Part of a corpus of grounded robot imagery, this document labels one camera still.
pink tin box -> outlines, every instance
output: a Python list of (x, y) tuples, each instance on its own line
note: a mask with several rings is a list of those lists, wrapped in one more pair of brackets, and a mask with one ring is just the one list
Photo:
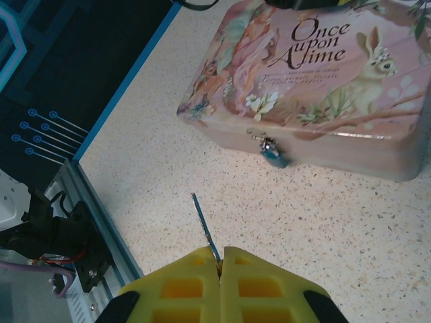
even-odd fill
[(241, 1), (177, 113), (222, 147), (272, 149), (270, 161), (410, 180), (428, 138), (429, 24), (393, 0), (306, 11)]

white speckled surface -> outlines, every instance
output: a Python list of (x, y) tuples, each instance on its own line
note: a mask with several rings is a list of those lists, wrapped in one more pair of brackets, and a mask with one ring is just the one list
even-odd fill
[(394, 183), (219, 148), (176, 117), (235, 1), (182, 9), (81, 164), (144, 273), (238, 246), (322, 285), (350, 322), (431, 322), (431, 165)]

blue padlock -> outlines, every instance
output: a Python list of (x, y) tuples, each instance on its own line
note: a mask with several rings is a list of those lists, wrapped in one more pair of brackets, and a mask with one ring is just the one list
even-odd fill
[(277, 143), (270, 138), (263, 138), (260, 144), (261, 155), (272, 166), (277, 168), (286, 168), (290, 161), (277, 148)]

blue edge trim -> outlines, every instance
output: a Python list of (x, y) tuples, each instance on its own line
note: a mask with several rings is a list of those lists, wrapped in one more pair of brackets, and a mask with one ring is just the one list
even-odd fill
[(158, 41), (161, 39), (165, 31), (168, 29), (170, 23), (174, 20), (177, 13), (180, 11), (181, 5), (178, 3), (174, 3), (172, 7), (169, 9), (168, 14), (166, 17), (162, 20), (162, 23), (158, 26), (156, 32), (154, 32), (154, 35), (151, 37), (150, 41), (147, 43), (147, 46), (143, 49), (142, 53), (139, 55), (135, 63), (133, 64), (132, 68), (124, 78), (123, 82), (121, 82), (119, 88), (114, 93), (114, 96), (110, 99), (108, 105), (103, 110), (102, 114), (100, 115), (99, 119), (94, 124), (92, 130), (88, 133), (88, 136), (82, 143), (81, 147), (78, 149), (76, 154), (73, 156), (73, 160), (79, 161), (96, 135), (98, 134), (99, 130), (102, 128), (103, 124), (105, 123), (106, 119), (108, 119), (110, 113), (114, 110), (115, 106), (123, 96), (123, 94), (126, 92), (126, 89), (129, 87), (130, 83), (135, 78), (137, 72), (141, 69), (142, 65), (145, 63), (151, 52), (153, 51), (154, 47), (156, 47)]

small lock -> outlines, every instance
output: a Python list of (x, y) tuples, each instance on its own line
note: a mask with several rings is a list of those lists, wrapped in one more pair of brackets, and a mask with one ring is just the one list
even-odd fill
[[(253, 134), (252, 129), (248, 129), (248, 134)], [(277, 168), (286, 168), (289, 164), (289, 160), (284, 156), (283, 152), (277, 146), (277, 142), (267, 137), (264, 131), (261, 131), (259, 135), (253, 135), (253, 140), (260, 141), (259, 147), (261, 148), (261, 155), (270, 163), (272, 166)]]

